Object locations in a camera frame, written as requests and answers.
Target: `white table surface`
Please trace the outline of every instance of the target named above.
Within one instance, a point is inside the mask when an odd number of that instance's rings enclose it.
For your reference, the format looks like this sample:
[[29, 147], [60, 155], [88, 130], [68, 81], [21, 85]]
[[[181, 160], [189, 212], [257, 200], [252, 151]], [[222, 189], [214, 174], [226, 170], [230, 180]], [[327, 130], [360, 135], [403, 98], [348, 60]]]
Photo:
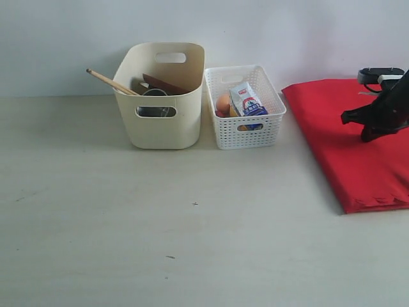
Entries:
[[151, 151], [113, 96], [2, 98], [0, 204], [0, 306], [409, 304], [409, 210], [344, 215], [290, 110], [273, 147], [204, 107]]

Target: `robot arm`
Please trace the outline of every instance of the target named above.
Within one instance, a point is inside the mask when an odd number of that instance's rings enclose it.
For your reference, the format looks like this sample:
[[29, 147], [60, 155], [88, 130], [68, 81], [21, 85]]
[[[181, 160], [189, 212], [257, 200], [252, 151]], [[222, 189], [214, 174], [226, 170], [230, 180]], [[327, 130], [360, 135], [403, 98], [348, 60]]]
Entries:
[[[366, 106], [345, 111], [342, 123], [359, 123], [364, 126], [363, 142], [389, 134], [396, 134], [409, 127], [409, 71], [399, 68], [365, 68], [359, 71], [358, 82], [377, 94]], [[379, 84], [381, 91], [374, 91], [369, 84]]]

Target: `red fabric mat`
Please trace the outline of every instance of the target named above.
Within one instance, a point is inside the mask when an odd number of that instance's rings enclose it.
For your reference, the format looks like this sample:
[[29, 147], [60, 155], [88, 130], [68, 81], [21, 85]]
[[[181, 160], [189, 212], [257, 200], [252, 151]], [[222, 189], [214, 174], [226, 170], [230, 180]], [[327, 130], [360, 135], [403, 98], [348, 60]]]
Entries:
[[282, 92], [345, 213], [409, 208], [409, 129], [361, 142], [362, 125], [341, 123], [375, 99], [360, 91], [354, 79], [327, 79]]

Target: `chopstick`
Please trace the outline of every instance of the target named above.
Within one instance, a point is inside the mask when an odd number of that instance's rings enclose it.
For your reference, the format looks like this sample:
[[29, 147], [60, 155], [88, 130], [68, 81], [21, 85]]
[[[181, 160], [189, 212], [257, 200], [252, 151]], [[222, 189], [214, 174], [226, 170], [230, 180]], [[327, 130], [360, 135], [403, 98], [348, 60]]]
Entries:
[[122, 91], [123, 93], [127, 95], [136, 95], [139, 96], [138, 93], [130, 90], [129, 88], [124, 87], [123, 85], [120, 85], [119, 83], [106, 78], [106, 76], [99, 74], [98, 72], [93, 71], [92, 69], [87, 69], [87, 73], [90, 75], [93, 75], [94, 77], [100, 79], [102, 82], [105, 82], [108, 85], [111, 85], [113, 88], [117, 89], [118, 91]]

